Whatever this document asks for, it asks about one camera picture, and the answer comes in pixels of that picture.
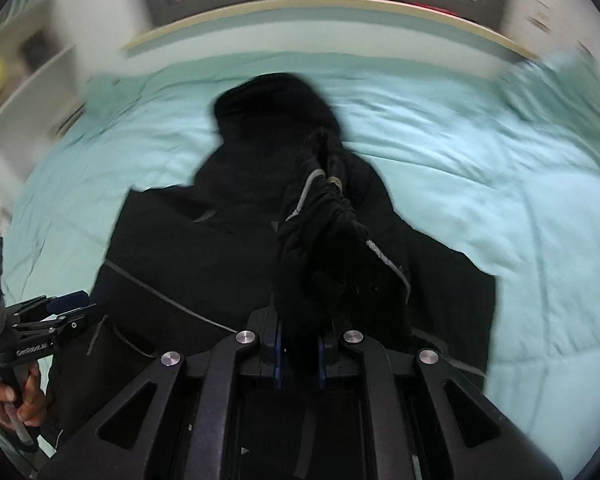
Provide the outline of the person's left hand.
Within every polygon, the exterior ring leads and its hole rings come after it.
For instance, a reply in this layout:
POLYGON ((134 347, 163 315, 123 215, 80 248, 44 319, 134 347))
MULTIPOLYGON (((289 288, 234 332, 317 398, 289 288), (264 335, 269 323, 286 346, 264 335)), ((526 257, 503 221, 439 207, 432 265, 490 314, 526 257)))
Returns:
POLYGON ((22 402, 16 406, 17 393, 0 378, 0 424, 15 431, 14 421, 23 426, 39 427, 46 417, 46 396, 41 388, 41 371, 38 362, 31 362, 26 382, 21 388, 22 402))

